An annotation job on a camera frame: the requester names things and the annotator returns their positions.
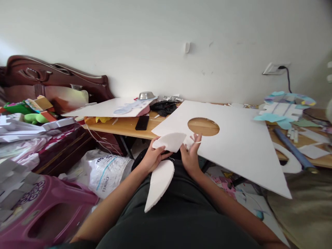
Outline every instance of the black smartphone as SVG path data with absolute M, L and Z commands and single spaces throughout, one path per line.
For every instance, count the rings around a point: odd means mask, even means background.
M 140 116 L 137 125 L 135 127 L 135 130 L 146 130 L 149 122 L 149 116 Z

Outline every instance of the white foam piece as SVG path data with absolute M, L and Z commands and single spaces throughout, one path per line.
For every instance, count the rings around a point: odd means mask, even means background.
M 101 102 L 99 104 L 90 105 L 72 112 L 61 114 L 64 117 L 85 116 L 85 117 L 136 117 L 144 108 L 146 108 L 152 100 L 145 101 L 140 108 L 133 108 L 130 112 L 116 115 L 114 111 L 126 104 L 133 103 L 134 97 L 114 98 Z
M 184 101 L 152 132 L 158 136 L 181 132 L 192 135 L 188 121 L 213 120 L 220 131 L 203 136 L 198 154 L 284 197 L 291 198 L 286 179 L 264 121 L 255 121 L 258 110 Z
M 176 153 L 180 149 L 186 136 L 187 135 L 185 133 L 178 132 L 167 134 L 154 141 L 152 148 L 157 149 L 165 146 L 165 150 Z
M 166 192 L 174 174 L 174 164 L 170 160 L 164 160 L 159 163 L 152 172 L 150 189 L 146 200 L 144 212 L 147 213 Z
M 302 165 L 289 150 L 274 142 L 273 146 L 288 158 L 288 162 L 284 166 L 281 166 L 284 173 L 296 174 L 301 172 Z

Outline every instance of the black power cord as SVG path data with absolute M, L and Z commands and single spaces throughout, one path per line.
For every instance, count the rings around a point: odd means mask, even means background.
M 287 67 L 285 67 L 285 66 L 280 66 L 280 67 L 278 67 L 278 69 L 286 69 L 287 70 L 287 79 L 288 79 L 288 91 L 290 92 L 290 93 L 292 93 L 292 91 L 291 91 L 291 81 L 290 81 L 290 79 L 289 79 L 289 70 L 288 70 L 288 68 Z
M 292 93 L 292 91 L 291 91 L 291 89 L 290 89 L 290 88 L 291 88 L 291 81 L 290 81 L 290 79 L 289 79 L 289 69 L 288 69 L 286 66 L 280 66 L 280 67 L 278 67 L 278 69 L 286 69 L 286 70 L 287 70 L 288 91 L 289 91 L 290 93 Z M 313 118 L 313 119 L 317 119 L 317 120 L 320 120 L 320 121 L 329 122 L 328 120 L 325 120 L 325 119 L 319 119 L 319 118 L 316 118 L 316 117 L 314 117 L 314 116 L 311 116 L 310 114 L 306 113 L 304 110 L 303 110 L 303 113 L 306 114 L 306 115 L 308 115 L 309 117 L 311 117 L 311 118 Z

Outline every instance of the green stuffed toy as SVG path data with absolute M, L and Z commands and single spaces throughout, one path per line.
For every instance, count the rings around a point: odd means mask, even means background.
M 24 122 L 36 125 L 38 123 L 48 123 L 49 121 L 40 113 L 31 113 L 24 115 Z

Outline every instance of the power outlet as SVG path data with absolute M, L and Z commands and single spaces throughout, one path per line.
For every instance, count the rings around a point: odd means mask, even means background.
M 271 62 L 262 74 L 263 75 L 282 75 L 285 70 L 284 69 L 278 69 L 278 67 L 285 66 L 285 67 L 288 68 L 289 65 L 290 65 L 290 62 L 289 63 L 274 63 L 274 62 Z

